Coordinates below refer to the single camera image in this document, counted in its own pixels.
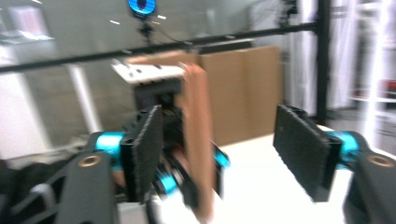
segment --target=metal frame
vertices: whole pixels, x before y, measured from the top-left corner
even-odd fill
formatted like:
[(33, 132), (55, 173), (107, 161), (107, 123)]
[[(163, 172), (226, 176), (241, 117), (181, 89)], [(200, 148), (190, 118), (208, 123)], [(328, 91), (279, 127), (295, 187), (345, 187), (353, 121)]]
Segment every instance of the metal frame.
[(331, 0), (318, 0), (318, 15), (314, 22), (302, 23), (275, 29), (251, 31), (231, 35), (216, 35), (204, 38), (197, 38), (187, 41), (153, 45), (150, 47), (123, 49), (106, 53), (83, 55), (71, 58), (51, 60), (39, 63), (25, 63), (0, 67), (0, 75), (6, 72), (20, 72), (28, 69), (45, 68), (65, 63), (81, 63), (96, 60), (109, 59), (114, 57), (135, 56), (145, 53), (155, 53), (172, 49), (188, 49), (194, 45), (203, 45), (213, 42), (227, 41), (232, 39), (255, 38), (268, 35), (284, 35), (287, 33), (313, 31), (318, 36), (317, 47), (317, 124), (325, 125), (327, 117), (327, 89), (329, 79), (329, 46), (330, 46), (330, 11)]

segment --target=black metal bar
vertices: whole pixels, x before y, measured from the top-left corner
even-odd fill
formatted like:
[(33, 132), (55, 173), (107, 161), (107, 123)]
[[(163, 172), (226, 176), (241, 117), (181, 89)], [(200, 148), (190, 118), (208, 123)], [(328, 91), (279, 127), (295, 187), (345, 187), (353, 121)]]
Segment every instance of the black metal bar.
[(329, 46), (331, 0), (318, 0), (317, 115), (316, 122), (326, 125), (329, 82)]
[(52, 60), (46, 62), (11, 65), (11, 66), (0, 67), (0, 75), (3, 75), (2, 73), (5, 72), (21, 72), (28, 69), (45, 68), (45, 67), (61, 65), (65, 63), (82, 63), (82, 62), (109, 59), (114, 57), (135, 56), (145, 53), (161, 52), (172, 49), (184, 49), (186, 47), (191, 47), (193, 45), (203, 45), (213, 42), (226, 41), (230, 39), (256, 38), (256, 37), (268, 36), (268, 35), (284, 35), (287, 33), (301, 32), (301, 31), (315, 31), (316, 27), (317, 27), (316, 22), (308, 22), (300, 25), (293, 25), (282, 28), (250, 31), (250, 32), (231, 34), (231, 35), (216, 35), (216, 36), (187, 40), (183, 42), (154, 45), (149, 48), (144, 47), (137, 49), (123, 49), (123, 50), (111, 51), (106, 53), (77, 56), (72, 58), (58, 59), (58, 60)]

